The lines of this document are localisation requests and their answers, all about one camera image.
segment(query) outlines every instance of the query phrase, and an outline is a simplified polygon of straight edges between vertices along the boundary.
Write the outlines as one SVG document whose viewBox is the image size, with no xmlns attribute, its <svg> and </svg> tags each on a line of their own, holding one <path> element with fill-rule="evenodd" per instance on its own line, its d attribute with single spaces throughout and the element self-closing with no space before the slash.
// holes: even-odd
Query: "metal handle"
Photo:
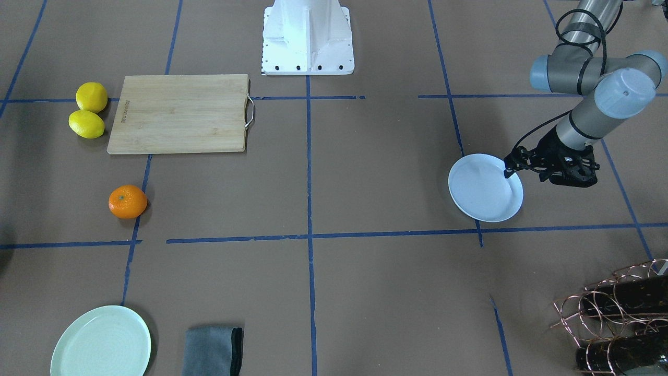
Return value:
<svg viewBox="0 0 668 376">
<path fill-rule="evenodd" d="M 250 120 L 246 123 L 246 130 L 251 127 L 251 125 L 255 122 L 255 102 L 253 102 L 252 98 L 250 95 L 246 94 L 246 97 L 248 97 L 248 100 L 250 101 L 251 107 L 251 114 L 250 114 Z"/>
</svg>

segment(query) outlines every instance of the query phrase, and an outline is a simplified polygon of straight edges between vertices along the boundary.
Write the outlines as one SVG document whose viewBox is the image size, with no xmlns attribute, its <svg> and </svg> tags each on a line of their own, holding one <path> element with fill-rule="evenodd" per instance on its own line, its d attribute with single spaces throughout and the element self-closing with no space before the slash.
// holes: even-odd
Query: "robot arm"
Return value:
<svg viewBox="0 0 668 376">
<path fill-rule="evenodd" d="M 622 0 L 581 0 L 578 9 L 559 19 L 560 43 L 552 55 L 534 62 L 531 84 L 539 90 L 585 98 L 561 115 L 563 119 L 535 149 L 519 146 L 524 137 L 520 139 L 504 159 L 506 178 L 529 169 L 539 173 L 541 181 L 549 179 L 557 185 L 594 185 L 599 165 L 592 145 L 654 99 L 656 87 L 668 73 L 668 60 L 663 55 L 641 51 L 627 58 L 607 58 L 605 36 L 617 22 L 621 7 Z M 570 14 L 569 24 L 559 32 L 558 25 Z M 594 58 L 600 45 L 603 58 Z"/>
</svg>

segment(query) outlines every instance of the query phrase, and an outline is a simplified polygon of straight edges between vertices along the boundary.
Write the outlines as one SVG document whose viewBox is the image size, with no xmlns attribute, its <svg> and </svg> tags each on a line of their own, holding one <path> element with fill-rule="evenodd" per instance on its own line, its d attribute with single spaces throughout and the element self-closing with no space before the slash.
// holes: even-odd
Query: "white metal bracket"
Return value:
<svg viewBox="0 0 668 376">
<path fill-rule="evenodd" d="M 350 11 L 339 0 L 275 0 L 264 22 L 262 74 L 353 73 Z"/>
</svg>

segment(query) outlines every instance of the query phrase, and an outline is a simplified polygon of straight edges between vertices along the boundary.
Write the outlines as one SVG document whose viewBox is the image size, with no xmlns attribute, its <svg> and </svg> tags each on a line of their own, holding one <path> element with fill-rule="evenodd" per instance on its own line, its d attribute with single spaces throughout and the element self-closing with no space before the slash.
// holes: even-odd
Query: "light blue joint cap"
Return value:
<svg viewBox="0 0 668 376">
<path fill-rule="evenodd" d="M 550 82 L 547 78 L 547 58 L 547 55 L 543 55 L 539 56 L 538 59 L 534 61 L 534 65 L 531 66 L 529 80 L 534 89 L 543 92 L 552 92 L 550 89 Z"/>
<path fill-rule="evenodd" d="M 623 68 L 599 83 L 594 100 L 606 116 L 626 119 L 640 113 L 656 95 L 654 81 L 648 75 L 637 69 Z"/>
<path fill-rule="evenodd" d="M 661 52 L 654 50 L 643 50 L 643 51 L 638 51 L 633 55 L 644 55 L 657 62 L 657 65 L 661 70 L 661 80 L 663 81 L 663 78 L 666 76 L 666 73 L 668 73 L 668 59 L 666 59 L 666 57 Z"/>
</svg>

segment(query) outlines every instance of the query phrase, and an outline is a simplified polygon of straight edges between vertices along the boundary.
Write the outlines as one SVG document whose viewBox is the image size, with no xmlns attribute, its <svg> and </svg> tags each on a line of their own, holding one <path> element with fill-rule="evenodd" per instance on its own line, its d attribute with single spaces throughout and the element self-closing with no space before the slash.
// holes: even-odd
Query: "orange fruit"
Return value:
<svg viewBox="0 0 668 376">
<path fill-rule="evenodd" d="M 139 217 L 147 205 L 146 194 L 135 185 L 121 185 L 109 196 L 109 210 L 122 219 Z"/>
</svg>

